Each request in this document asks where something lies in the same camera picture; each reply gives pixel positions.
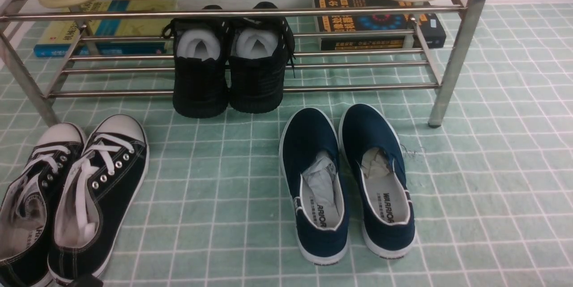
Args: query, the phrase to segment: shoelace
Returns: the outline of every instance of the shoelace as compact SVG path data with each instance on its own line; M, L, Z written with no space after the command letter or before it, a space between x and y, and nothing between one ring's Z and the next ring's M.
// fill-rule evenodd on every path
M118 146L110 146L103 144L102 140L107 140L118 144ZM88 242L92 239L92 237L96 233L96 224L88 222L88 210L86 204L86 183L88 178L90 178L96 171L99 170L98 167L92 166L90 159L95 156L95 153L99 153L102 157L104 163L106 163L106 167L108 169L108 175L112 176L115 174L115 168L121 168L120 162L117 161L116 164L113 164L113 160L109 152L116 153L121 148L125 147L130 153L135 152L133 145L129 142L117 138L115 136L111 136L108 134L99 134L94 139L94 144L84 152L84 156L74 164L74 167L79 165L80 167L80 175L77 180L76 186L76 220L78 224L79 234L78 243ZM101 179L102 182L107 181L107 177L102 175ZM99 183L94 181L92 183L92 187L94 189L98 189Z
M27 171L30 171L31 168L35 164L38 164L41 161L45 161L51 166L51 172L54 175L57 175L58 169L63 167L63 165L54 159L54 155L56 154L56 152L63 152L64 154L71 153L71 151L68 150L68 148L66 148L66 146L61 146L61 145L49 146L49 147L45 147L45 148L38 148L37 150L35 150L33 152L33 154L39 154L39 155L37 155L33 160L31 160L28 164L26 164L26 166L24 167L23 173L27 173ZM50 178L53 179L51 174L49 174L47 176L48 176L48 179L50 179ZM35 183L37 183L38 179L39 179L39 174L36 174L36 175L32 176L31 178L27 176L26 184L22 183L22 185L23 185L22 193L20 193L20 196L18 197L18 200L16 201L16 204L15 204L16 207L14 208L14 212L16 212L16 216L20 216L20 214L18 214L18 209L22 206L24 200L27 198L30 191L34 188L34 185L35 185Z

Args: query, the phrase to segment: book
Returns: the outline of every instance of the book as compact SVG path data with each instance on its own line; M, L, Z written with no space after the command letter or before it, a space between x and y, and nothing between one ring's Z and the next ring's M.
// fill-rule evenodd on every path
M315 8L361 8L411 6L411 3L393 0L314 0ZM317 32L351 32L367 30L403 30L407 15L344 15L319 16L316 18ZM446 32L436 14L422 14L418 22L428 48L442 48ZM339 38L319 38L321 51L378 50L401 48L403 36L341 36ZM414 36L414 47L420 47Z
M83 12L123 12L126 10L176 10L176 0L109 0L94 1L81 6ZM170 18L160 19L117 19L92 20L90 27L96 36L150 36L157 35L155 42L101 42L98 50L103 55L123 54L163 54L166 52L166 40L159 38ZM78 34L77 24L73 21L54 21L46 28L34 47L35 56L64 56L69 50L74 36ZM80 55L88 55L86 46L80 49Z

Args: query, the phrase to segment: shoe rack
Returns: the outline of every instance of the shoe rack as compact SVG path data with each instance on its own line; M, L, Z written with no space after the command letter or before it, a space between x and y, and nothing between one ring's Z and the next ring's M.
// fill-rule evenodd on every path
M173 73L172 67L113 67L113 68L91 68L77 69L74 64L77 62L114 62L114 61L139 61L139 60L171 60L171 54L165 55L100 55L95 44L97 42L110 41L155 41L159 36L138 36L138 37L118 37L118 36L94 36L86 25L89 20L100 20L106 18L176 18L195 17L201 18L208 14L197 11L176 11L176 12L81 12L79 8L71 8L71 12L66 13L21 13L23 5L28 0L6 0L0 7L0 56L14 79L18 82L28 99L33 103L35 109L48 125L59 122L52 104L55 99L84 98L84 97L135 97L135 96L169 96L172 89L141 89L141 90L78 90L62 91L62 87L69 75L86 74L107 74L107 73ZM298 86L285 87L285 93L315 92L315 91L380 91L380 90L415 90L415 89L435 89L436 101L430 113L428 124L432 128L440 127L444 114L452 97L457 79L460 75L462 65L469 49L471 40L479 17L483 10L485 0L451 0L452 5L420 5L414 4L410 7L365 7L365 8L298 8L298 9L266 9L266 10L219 10L217 16L222 17L245 17L245 16L323 16L323 15L356 15L356 14L408 14L409 24L404 30L378 30L372 32L360 32L364 36L387 35L404 36L404 47L399 49L384 50L355 50L355 51L319 51L319 52L299 52L295 53L297 58L306 56L349 56L349 55L400 55L419 54L421 60L404 60L392 62L364 62L364 63L325 63L325 64L295 64L295 69L360 69L379 67L412 67L424 66L428 71L430 82L424 83L393 83L393 84L366 84L366 85L345 85L345 86ZM416 24L416 17L422 13L446 13L456 12L460 15L461 25L454 41L454 46L444 73L436 69L436 64L429 55L421 31ZM16 28L25 21L65 21L74 20L81 26L80 33L76 36L70 46L69 51L63 58L61 67L54 71L54 77L47 89L42 91L34 79L30 76L22 59L18 56L12 45L9 36L5 34L6 28L11 22L16 23ZM358 32L328 32L328 33L304 33L295 34L295 38L328 38L340 36L356 36ZM414 35L421 40L421 48L413 48ZM78 55L78 50L84 45L90 51L89 55Z

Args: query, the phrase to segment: black canvas sneaker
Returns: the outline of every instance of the black canvas sneaker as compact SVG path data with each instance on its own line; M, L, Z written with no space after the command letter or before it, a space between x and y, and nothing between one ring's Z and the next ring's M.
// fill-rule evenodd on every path
M262 2L254 9L276 8ZM244 113L266 113L280 105L285 67L292 63L295 38L284 17L233 20L229 55L230 104Z
M50 127L32 150L0 208L0 285L45 287L52 281L47 254L65 179L84 150L73 124Z
M221 9L216 5L205 8ZM173 107L185 117L210 118L229 105L225 63L229 23L220 17L176 18L163 30L174 36Z
M56 211L47 264L58 283L102 274L148 164L145 132L129 116L107 118L88 138Z

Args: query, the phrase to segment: green checkered mat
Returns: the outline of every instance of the green checkered mat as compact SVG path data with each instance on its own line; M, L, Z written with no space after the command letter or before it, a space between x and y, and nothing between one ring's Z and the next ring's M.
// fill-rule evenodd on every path
M460 20L440 17L451 47ZM290 22L295 30L314 30L311 18ZM35 24L18 49L43 87L60 63L32 54L45 26ZM298 50L318 46L305 39ZM449 51L435 54L444 68ZM429 79L422 68L320 69L297 71L296 78L287 73L285 83L373 81ZM168 89L172 83L170 74L74 76L65 89ZM208 120L181 117L169 99L157 97L59 99L55 110L87 132L111 114L129 114L151 142L149 175L103 275L108 287L571 286L573 6L487 6L439 129L426 124L434 97L428 90L287 94L268 114L228 109ZM317 267L297 248L278 139L302 107L317 107L338 124L358 102L381 109L400 136L418 237L402 260L374 256L362 240L360 201L345 170L351 248L339 264ZM3 194L46 129L6 68L0 129Z

